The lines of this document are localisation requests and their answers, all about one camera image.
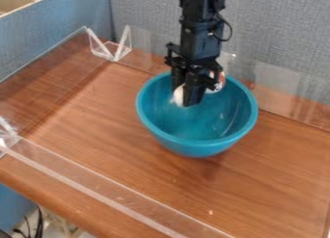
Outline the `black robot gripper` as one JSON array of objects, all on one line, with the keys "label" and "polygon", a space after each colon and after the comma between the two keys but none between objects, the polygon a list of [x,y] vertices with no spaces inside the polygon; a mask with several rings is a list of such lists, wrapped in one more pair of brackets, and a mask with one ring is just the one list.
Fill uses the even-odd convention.
[{"label": "black robot gripper", "polygon": [[171,67],[171,86],[183,87],[183,106],[200,103],[206,89],[218,88],[223,67],[216,63],[220,55],[226,21],[222,18],[188,20],[182,18],[180,42],[166,44],[164,63]]}]

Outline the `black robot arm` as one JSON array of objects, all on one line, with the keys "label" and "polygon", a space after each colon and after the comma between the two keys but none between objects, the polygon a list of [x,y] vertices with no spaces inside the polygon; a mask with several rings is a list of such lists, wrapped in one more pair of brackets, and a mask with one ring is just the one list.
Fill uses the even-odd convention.
[{"label": "black robot arm", "polygon": [[202,102],[206,91],[219,91],[223,67],[216,62],[226,39],[226,0],[179,0],[180,42],[166,44],[164,63],[171,67],[171,88],[183,88],[182,105]]}]

